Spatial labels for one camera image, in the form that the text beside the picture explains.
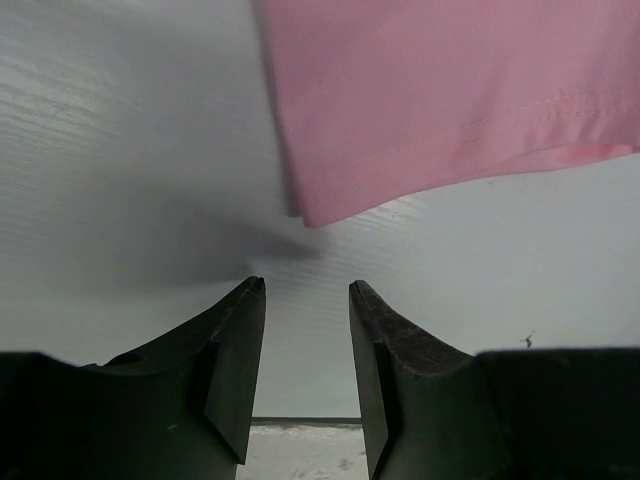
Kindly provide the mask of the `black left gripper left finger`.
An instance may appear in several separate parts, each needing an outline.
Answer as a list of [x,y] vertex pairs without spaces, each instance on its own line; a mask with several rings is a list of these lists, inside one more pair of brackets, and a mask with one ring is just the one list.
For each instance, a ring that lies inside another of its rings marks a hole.
[[1,356],[5,479],[232,479],[247,455],[266,314],[249,277],[104,365]]

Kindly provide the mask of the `pink t shirt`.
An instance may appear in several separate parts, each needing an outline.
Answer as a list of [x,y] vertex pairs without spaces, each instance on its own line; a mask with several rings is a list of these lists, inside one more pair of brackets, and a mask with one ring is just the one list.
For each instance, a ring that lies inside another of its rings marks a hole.
[[258,10],[308,227],[427,189],[639,149],[635,1],[262,1]]

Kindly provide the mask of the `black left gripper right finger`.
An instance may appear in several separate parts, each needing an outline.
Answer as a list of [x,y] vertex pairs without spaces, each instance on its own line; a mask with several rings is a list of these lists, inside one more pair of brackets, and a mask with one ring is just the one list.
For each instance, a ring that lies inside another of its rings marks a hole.
[[373,479],[635,479],[639,352],[466,354],[366,282],[349,320]]

